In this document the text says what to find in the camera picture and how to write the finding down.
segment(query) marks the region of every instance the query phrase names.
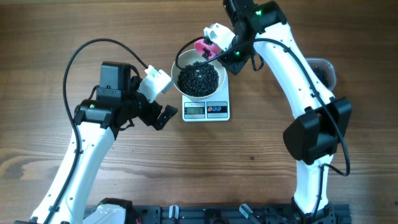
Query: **wooden surface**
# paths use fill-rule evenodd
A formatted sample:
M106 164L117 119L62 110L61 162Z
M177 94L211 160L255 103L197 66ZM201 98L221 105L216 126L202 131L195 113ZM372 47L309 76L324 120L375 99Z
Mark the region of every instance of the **wooden surface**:
M329 59L335 95L353 105L352 172L330 172L328 198L349 203L355 223L398 223L398 2L278 3L304 56ZM214 22L229 25L221 1L0 6L0 223L29 219L55 177L71 135L62 77L82 43L116 39L170 72L180 47ZM70 70L71 108L98 84L105 60L143 73L124 49L92 45ZM88 204L105 197L135 205L289 203L296 165L282 140L293 121L284 92L267 66L256 73L248 64L229 76L229 94L228 122L184 123L178 112L155 131L135 119L105 157ZM176 89L158 102L181 109ZM341 149L333 165L344 168Z

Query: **clear plastic container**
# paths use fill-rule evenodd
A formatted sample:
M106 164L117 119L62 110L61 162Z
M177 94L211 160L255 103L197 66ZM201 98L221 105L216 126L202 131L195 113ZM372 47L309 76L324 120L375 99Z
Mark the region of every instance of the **clear plastic container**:
M306 61L312 69L318 67L326 71L326 75L329 81L328 90L332 91L337 83L336 72L333 65L324 58L306 58Z

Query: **pink object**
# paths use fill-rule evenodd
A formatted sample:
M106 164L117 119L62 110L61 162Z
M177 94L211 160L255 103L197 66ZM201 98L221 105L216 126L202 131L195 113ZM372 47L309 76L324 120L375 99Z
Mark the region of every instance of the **pink object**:
M210 51L210 56L208 59L215 57L220 52L220 48L216 44L208 45L205 43L204 39L196 41L193 46L200 55L205 53L203 49L208 49Z

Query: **bowl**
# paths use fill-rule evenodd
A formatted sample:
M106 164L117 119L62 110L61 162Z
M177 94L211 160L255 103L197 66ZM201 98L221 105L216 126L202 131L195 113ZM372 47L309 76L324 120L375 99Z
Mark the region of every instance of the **bowl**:
M311 69L318 67L326 71L326 75L329 80L328 90L332 91L337 83L336 72L333 65L323 58L306 58L305 60L310 65Z
M193 50L188 50L179 56L178 65L180 67L185 68L185 66L187 66L187 65L192 65L195 62L204 62L205 60L206 59L204 59L195 49L193 49ZM202 100L205 100L205 99L213 96L218 90L221 89L221 87L223 87L224 82L225 82L225 76L227 76L227 73L226 73L226 69L217 60L210 62L210 65L213 65L214 69L218 73L218 87L214 93L207 95L207 96L200 96L200 97L190 96L188 94L183 93L177 84L178 83L178 75L180 74L181 70L179 68L177 68L177 66L175 65L175 62L174 62L173 67L172 67L172 80L173 80L174 85L177 88L177 90L180 93L182 93L182 95L188 97L192 101L202 101Z

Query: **kitchen scale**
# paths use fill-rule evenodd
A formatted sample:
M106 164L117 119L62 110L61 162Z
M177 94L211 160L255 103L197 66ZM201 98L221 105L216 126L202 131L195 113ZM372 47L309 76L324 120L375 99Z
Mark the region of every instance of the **kitchen scale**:
M182 95L182 109L182 119L186 122L229 120L228 76L225 75L223 86L207 99L192 101Z

